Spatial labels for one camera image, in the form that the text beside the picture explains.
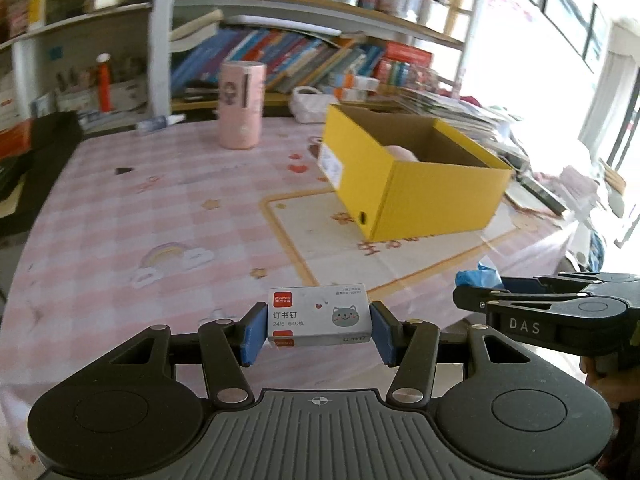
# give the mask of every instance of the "pink checkered tablecloth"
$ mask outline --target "pink checkered tablecloth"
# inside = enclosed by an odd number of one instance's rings
[[[0,329],[0,403],[16,439],[27,442],[39,395],[143,328],[195,332],[207,320],[241,317],[271,287],[303,285],[260,204],[328,187],[312,156],[322,125],[265,119],[259,147],[238,152],[220,148],[215,129],[180,124],[79,145],[31,231]],[[553,272],[571,229],[522,220],[512,234],[373,299],[399,319],[444,327],[465,315],[450,299],[455,272],[480,256],[505,275]],[[246,375],[257,392],[330,388],[378,363],[372,344],[265,347]],[[204,394],[197,367],[178,378]]]

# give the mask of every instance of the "staple box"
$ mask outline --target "staple box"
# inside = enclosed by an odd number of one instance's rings
[[[396,160],[402,146],[418,162]],[[437,118],[332,105],[318,164],[371,242],[484,229],[511,167]]]
[[[276,346],[365,343],[371,337],[362,283],[272,288],[268,314],[267,334]]]

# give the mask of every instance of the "person's hand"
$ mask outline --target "person's hand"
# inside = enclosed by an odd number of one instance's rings
[[[640,367],[602,377],[596,371],[595,361],[582,357],[580,370],[587,374],[585,384],[596,390],[609,405],[640,399]]]

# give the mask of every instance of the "pink cup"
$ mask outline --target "pink cup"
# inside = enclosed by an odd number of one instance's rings
[[[223,148],[248,150],[260,141],[266,65],[227,61],[220,71],[218,140]]]

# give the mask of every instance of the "open box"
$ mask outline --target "open box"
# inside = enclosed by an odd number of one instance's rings
[[[402,146],[419,162],[396,160]],[[487,226],[511,167],[442,120],[332,105],[318,158],[372,242]]]

